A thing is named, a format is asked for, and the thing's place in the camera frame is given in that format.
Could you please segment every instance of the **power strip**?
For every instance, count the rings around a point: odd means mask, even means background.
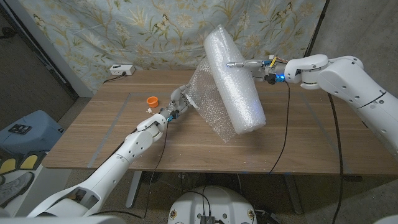
[[[123,72],[126,72],[126,75],[132,75],[136,68],[134,65],[112,65],[110,70],[112,75],[122,75]]]

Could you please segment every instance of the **black label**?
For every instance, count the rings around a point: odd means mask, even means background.
[[[8,130],[11,133],[16,133],[16,134],[26,134],[28,131],[32,129],[31,126],[28,125],[23,125],[23,124],[15,124],[10,130]]]

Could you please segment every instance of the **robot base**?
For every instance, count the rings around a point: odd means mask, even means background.
[[[198,187],[192,191],[203,193],[204,187]],[[168,224],[188,223],[256,223],[252,205],[240,194],[233,190],[220,186],[207,186],[204,195],[211,207],[200,194],[187,192],[174,202],[170,209]],[[205,203],[205,217],[203,216],[203,202]]]

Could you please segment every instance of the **table leg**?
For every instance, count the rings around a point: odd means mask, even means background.
[[[132,208],[134,206],[134,199],[138,193],[139,180],[141,179],[142,171],[134,171],[134,175],[131,180],[129,195],[126,200],[126,208]]]
[[[293,175],[284,175],[287,191],[289,191],[290,199],[292,201],[293,209],[296,214],[302,214],[303,208],[297,191],[296,182]]]

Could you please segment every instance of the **gray shoe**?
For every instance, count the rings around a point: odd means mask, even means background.
[[[16,180],[0,185],[0,207],[6,207],[11,200],[25,193],[33,179],[34,174],[26,172]]]

